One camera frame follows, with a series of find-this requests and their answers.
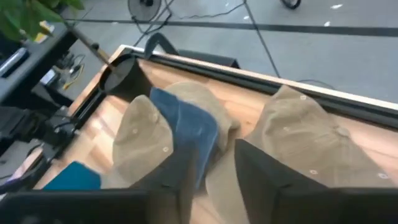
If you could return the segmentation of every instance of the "black cable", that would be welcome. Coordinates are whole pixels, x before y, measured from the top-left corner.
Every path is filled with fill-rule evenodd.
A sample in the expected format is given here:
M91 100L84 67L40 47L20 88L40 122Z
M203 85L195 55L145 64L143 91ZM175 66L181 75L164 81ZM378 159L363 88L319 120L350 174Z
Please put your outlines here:
M136 20L134 17L132 17L131 19L134 21L134 23L136 24L136 26L137 26L137 28L138 28L138 31L139 31L141 34L143 34L143 35L148 35L148 34L151 34L151 33L153 33L153 32L156 32L156 31L160 30L161 28L163 28L163 26L165 26L165 25L167 24L167 22L169 21L169 19L170 19L171 17L172 17L172 15L169 14L169 15L167 16L167 18L165 19L165 21L163 21L163 23L162 23L160 26L156 27L156 28L153 29L153 30L146 30L146 31L143 31L143 30L141 29L141 27L140 27L140 25L139 25L140 21Z
M247 10L248 13L249 13L250 20L252 21L252 25L254 26L254 29L256 30L257 35L258 35L259 38L260 38L261 44L262 44L263 48L266 50L266 53L267 53L268 58L269 58L269 61L271 62L272 68L274 69L276 76L277 76L278 78L282 78L282 77L279 75L278 69L276 68L274 59L272 58L271 53L269 52L269 49L268 49L268 47L267 47L267 44L266 44L266 42L264 41L264 39L262 38L262 35L261 35L261 33L260 33L260 30L259 30L259 28L258 28L258 26L257 26L257 24L256 24L256 21L254 20L254 16L253 16L253 14L252 14L252 12L251 12L251 10L250 10L248 4L247 4L247 0L243 0L243 4L244 4L244 7L246 7L246 10Z
M79 57L81 57L81 59L80 59L79 63L76 63L76 59L78 59ZM85 58L86 58L86 55L85 55L85 54L78 54L78 55L74 56L74 58L73 58L73 66L81 64L81 62L82 62Z
M254 16L253 16L253 14L252 14L252 12L251 12L251 10L250 10L250 8L249 8L249 5L247 4L247 0L243 0L243 4L244 4L244 6L246 7L246 10L247 10L248 13L249 13L249 17L250 17L250 20L252 21L252 25L254 26L254 29L256 30L256 33L257 33L257 35L258 35L259 38L260 38L260 42L261 42L261 44L262 44L264 50L266 51L266 53L267 53L267 55L268 55L269 61L271 62L272 68L274 69L276 76L277 76L278 78L282 78L281 75L280 75L280 73L279 73L279 71L278 71L278 69L277 69L277 67L276 67L276 65L275 65L274 59L272 58L272 55L271 55L271 53L270 53L270 51L269 51L269 49L268 49L268 47L267 47L267 44L266 44L266 42L264 41L264 39L262 38L262 35L261 35L261 33L260 33L260 30L259 30L259 28L258 28L258 26L257 26L257 24L256 24L256 21L254 20ZM330 88L330 89L332 89L332 90L336 90L335 87L333 87L333 86L331 86L331 85L329 85L329 84L327 84L327 83L325 83L325 82L318 81L318 80L304 79L304 80L299 80L299 81L296 81L296 82L315 82L315 83L321 83L322 85L325 85L325 86L327 86L328 88Z
M226 12L221 12L221 13L217 13L217 14L209 14L209 15L192 15L192 16L178 16L178 15L176 15L176 13L174 13L172 10L171 10L171 8L170 8L170 5L171 4L169 4L168 2L167 2L167 0L164 0L165 1L165 5L166 5L166 8L167 8L167 10L173 15L173 16L175 16L177 19L202 19L202 18L214 18L214 17L218 17L218 16L223 16L223 15L227 15L227 14L229 14L229 13L231 13L231 12L233 12L233 11L235 11L236 9L238 9L239 7L241 7L241 6L244 6L244 4L245 4L245 2L246 2L246 0L244 0L241 4L238 4L237 6L235 6L235 7L233 7L232 9L230 9L230 10L228 10L228 11L226 11Z
M162 12L160 12L160 14L158 15L158 17L155 19L155 20L158 20L161 16L163 16L163 13L166 11L166 7L162 10ZM166 25L166 23L168 23L168 21L169 21L169 19L168 18L166 18L166 20L165 21L163 21L163 23L160 25L160 28L162 28L164 25ZM137 46L138 44L139 44L139 42L146 36L146 32L152 32L152 31L150 31L150 29L153 27L154 25L153 24L151 24L149 27L148 27L148 29L138 38L138 40L136 41L136 43L133 45L133 46Z
M3 180L3 179L5 179L5 178L12 177L12 175L13 175L13 174L8 174L8 175L5 175L5 176L2 176L2 177L0 177L0 180Z

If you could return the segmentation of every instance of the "black cup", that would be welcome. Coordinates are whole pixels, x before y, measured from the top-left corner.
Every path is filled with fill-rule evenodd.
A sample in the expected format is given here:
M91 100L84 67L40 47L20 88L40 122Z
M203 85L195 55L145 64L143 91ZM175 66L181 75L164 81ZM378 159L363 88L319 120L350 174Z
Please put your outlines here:
M152 83L141 70L135 56L120 55L111 62L111 65L115 68L116 73L113 73L109 67L106 68L99 80L101 91L127 102L131 102L139 95L149 97Z

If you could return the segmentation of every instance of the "gray floor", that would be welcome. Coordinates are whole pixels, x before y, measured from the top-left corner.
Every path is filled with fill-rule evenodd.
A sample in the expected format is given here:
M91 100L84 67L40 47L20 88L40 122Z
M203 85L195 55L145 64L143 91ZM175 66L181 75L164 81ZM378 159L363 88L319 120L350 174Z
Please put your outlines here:
M160 12L165 10L162 0ZM126 0L86 0L86 10L77 18L129 20ZM226 12L242 0L174 0L170 5L170 21L248 23L252 20L246 8L214 18L187 19L192 15ZM288 10L278 0L248 0L249 8L258 24L398 27L394 0L303 0L295 11ZM157 15L164 21L169 12ZM64 12L71 17L70 11ZM111 54L120 44L133 45L141 37L135 24L80 22L82 32ZM271 60L254 30L208 27L165 26L159 32L178 49L234 57L245 70L275 75ZM348 35L300 34L261 31L279 74L290 80L315 79L337 90L398 103L395 83L395 59L398 38L363 37ZM147 36L137 43L145 45ZM101 67L101 63L77 42L72 47L76 54L87 54L83 78L65 92L75 98Z

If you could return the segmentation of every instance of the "baseball cap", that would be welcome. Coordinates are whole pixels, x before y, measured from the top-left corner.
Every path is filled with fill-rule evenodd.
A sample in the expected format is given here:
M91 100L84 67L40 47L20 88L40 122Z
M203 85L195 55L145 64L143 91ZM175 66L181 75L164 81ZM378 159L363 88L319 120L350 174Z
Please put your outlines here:
M206 190L225 223L250 224L235 166L235 148L214 165L206 175Z
M216 157L221 157L227 150L233 148L241 124L228 114L220 100L205 85L198 82L178 82L169 85L164 90L174 94L179 100L207 111L214 117L218 125L219 152L216 152Z
M172 130L145 95L127 107L113 142L113 167L101 176L101 188L130 187L173 153Z
M395 223L396 188L328 188L236 140L236 172L251 224Z
M218 127L214 117L156 87L152 87L150 99L170 124L174 148L179 149L179 146L192 144L192 148L198 149L198 189L218 138Z
M327 187L393 187L388 175L313 99L288 86L266 103L244 138Z

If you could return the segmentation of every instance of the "plant leaf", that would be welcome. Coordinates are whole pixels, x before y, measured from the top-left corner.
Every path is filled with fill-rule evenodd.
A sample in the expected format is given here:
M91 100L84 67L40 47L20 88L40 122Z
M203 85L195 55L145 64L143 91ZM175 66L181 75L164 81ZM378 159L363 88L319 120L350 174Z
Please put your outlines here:
M84 10L85 8L80 0L63 0L63 2L78 10Z
M42 3L38 2L37 0L32 0L31 3L33 10L40 15L41 20L46 20L49 22L62 22L60 15L45 7Z
M50 8L54 8L60 4L60 0L40 0L40 2Z
M4 12L0 12L0 30L11 40L22 40L23 36L19 32L19 28L13 24Z
M29 3L27 3L27 7L23 9L23 13L21 16L21 29L23 29L26 35L30 39L35 39L37 34L40 32L40 17L36 15L35 11L29 7Z
M22 4L21 0L1 0L0 9L8 11L10 9L15 9Z

